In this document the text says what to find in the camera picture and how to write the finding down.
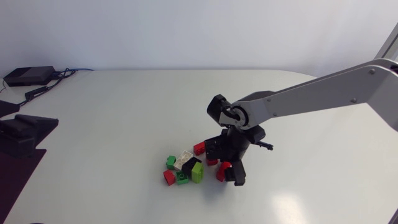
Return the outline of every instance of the black power adapter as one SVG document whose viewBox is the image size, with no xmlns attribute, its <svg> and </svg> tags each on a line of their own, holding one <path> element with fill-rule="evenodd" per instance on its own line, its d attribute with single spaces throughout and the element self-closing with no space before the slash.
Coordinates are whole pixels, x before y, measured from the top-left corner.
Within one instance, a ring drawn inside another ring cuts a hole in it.
<svg viewBox="0 0 398 224">
<path fill-rule="evenodd" d="M 9 86 L 47 85 L 51 81 L 53 66 L 17 68 L 4 77 Z"/>
</svg>

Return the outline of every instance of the table surface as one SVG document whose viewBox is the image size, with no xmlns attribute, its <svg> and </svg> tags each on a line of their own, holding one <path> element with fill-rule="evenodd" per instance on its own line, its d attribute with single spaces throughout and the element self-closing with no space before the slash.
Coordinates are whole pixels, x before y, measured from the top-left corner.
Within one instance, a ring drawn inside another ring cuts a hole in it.
<svg viewBox="0 0 398 224">
<path fill-rule="evenodd" d="M 21 108 L 60 124 L 39 145 L 48 151 L 6 223 L 388 223 L 398 207 L 398 133 L 368 105 L 266 121 L 274 150 L 249 147 L 242 187 L 207 166 L 200 184 L 166 184 L 169 155 L 220 134 L 206 113 L 215 95 L 234 102 L 311 79 L 276 70 L 78 72 Z M 8 88 L 0 100 L 19 103 L 33 88 Z"/>
</svg>

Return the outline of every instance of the red lego brick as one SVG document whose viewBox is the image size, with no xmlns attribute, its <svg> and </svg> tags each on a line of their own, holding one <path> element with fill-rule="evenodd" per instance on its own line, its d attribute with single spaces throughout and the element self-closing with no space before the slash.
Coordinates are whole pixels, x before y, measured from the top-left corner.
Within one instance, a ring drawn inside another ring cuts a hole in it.
<svg viewBox="0 0 398 224">
<path fill-rule="evenodd" d="M 171 170 L 163 172 L 164 179 L 166 179 L 167 184 L 170 186 L 175 183 L 175 176 Z"/>
<path fill-rule="evenodd" d="M 223 182 L 223 181 L 225 180 L 224 171 L 225 171 L 227 168 L 229 168 L 229 167 L 231 167 L 231 163 L 230 163 L 230 162 L 223 162 L 223 163 L 221 164 L 221 166 L 220 166 L 220 168 L 218 169 L 217 174 L 216 174 L 217 180 L 219 180 L 219 181 L 221 181 L 221 182 Z"/>
<path fill-rule="evenodd" d="M 226 169 L 229 168 L 229 167 L 231 167 L 231 163 L 225 161 L 225 162 L 223 162 L 223 163 L 221 164 L 219 171 L 220 171 L 220 170 L 224 171 L 224 170 L 226 170 Z"/>
<path fill-rule="evenodd" d="M 201 142 L 197 145 L 194 145 L 193 152 L 195 155 L 199 156 L 200 154 L 204 153 L 206 150 L 205 142 Z"/>
<path fill-rule="evenodd" d="M 214 165 L 217 165 L 218 159 L 215 159 L 215 160 L 212 160 L 212 161 L 206 159 L 206 163 L 207 163 L 208 166 L 214 166 Z"/>
<path fill-rule="evenodd" d="M 223 181 L 225 180 L 225 174 L 224 174 L 224 172 L 217 172 L 216 178 L 217 178 L 217 180 L 223 182 Z"/>
</svg>

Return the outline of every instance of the pile of lego bricks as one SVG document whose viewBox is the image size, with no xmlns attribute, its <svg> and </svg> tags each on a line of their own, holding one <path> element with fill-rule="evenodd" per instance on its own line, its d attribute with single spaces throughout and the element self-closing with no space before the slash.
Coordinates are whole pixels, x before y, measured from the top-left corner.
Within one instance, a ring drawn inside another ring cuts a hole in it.
<svg viewBox="0 0 398 224">
<path fill-rule="evenodd" d="M 203 154 L 206 151 L 205 142 L 201 142 L 193 147 L 193 152 L 196 156 Z M 206 160 L 208 166 L 215 166 L 218 160 Z M 170 186 L 177 182 L 178 185 L 186 184 L 191 179 L 194 183 L 199 184 L 204 176 L 204 167 L 201 160 L 194 157 L 192 153 L 183 151 L 180 157 L 176 159 L 175 156 L 169 156 L 166 162 L 167 170 L 163 172 L 167 184 Z M 218 169 L 216 178 L 223 182 L 225 179 L 225 170 L 231 167 L 231 163 L 223 162 Z"/>
</svg>

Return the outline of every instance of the green lego brick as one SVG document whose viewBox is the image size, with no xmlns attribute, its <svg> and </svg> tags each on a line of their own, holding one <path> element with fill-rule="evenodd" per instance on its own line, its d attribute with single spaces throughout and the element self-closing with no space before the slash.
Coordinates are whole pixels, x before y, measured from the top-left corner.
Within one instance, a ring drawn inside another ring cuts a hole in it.
<svg viewBox="0 0 398 224">
<path fill-rule="evenodd" d="M 167 158 L 167 162 L 166 162 L 166 167 L 167 167 L 167 169 L 169 169 L 169 170 L 174 170 L 174 163 L 175 163 L 175 160 L 176 160 L 175 156 L 169 156 L 169 157 Z"/>
<path fill-rule="evenodd" d="M 200 162 L 197 162 L 192 168 L 192 181 L 199 184 L 203 179 L 203 175 L 205 175 L 203 165 Z"/>
<path fill-rule="evenodd" d="M 189 181 L 188 176 L 186 174 L 184 174 L 184 172 L 178 171 L 175 173 L 175 175 L 177 176 L 177 184 L 178 185 L 188 183 L 188 181 Z"/>
</svg>

